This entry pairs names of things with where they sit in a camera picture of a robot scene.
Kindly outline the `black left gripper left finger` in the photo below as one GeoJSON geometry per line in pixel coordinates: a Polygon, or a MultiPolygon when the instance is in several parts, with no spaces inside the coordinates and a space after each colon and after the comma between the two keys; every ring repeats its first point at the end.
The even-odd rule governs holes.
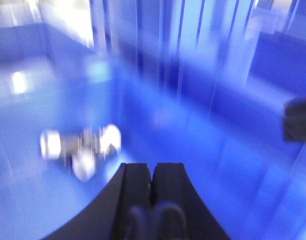
{"type": "Polygon", "coordinates": [[[150,209],[150,171],[145,163],[122,163],[103,190],[47,240],[112,240],[126,232],[131,207],[150,209]]]}

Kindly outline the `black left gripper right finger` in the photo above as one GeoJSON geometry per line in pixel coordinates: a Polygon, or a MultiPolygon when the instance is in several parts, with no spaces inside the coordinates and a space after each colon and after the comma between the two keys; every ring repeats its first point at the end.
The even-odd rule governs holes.
{"type": "Polygon", "coordinates": [[[208,210],[185,167],[159,163],[151,182],[154,240],[227,240],[229,236],[208,210]]]}

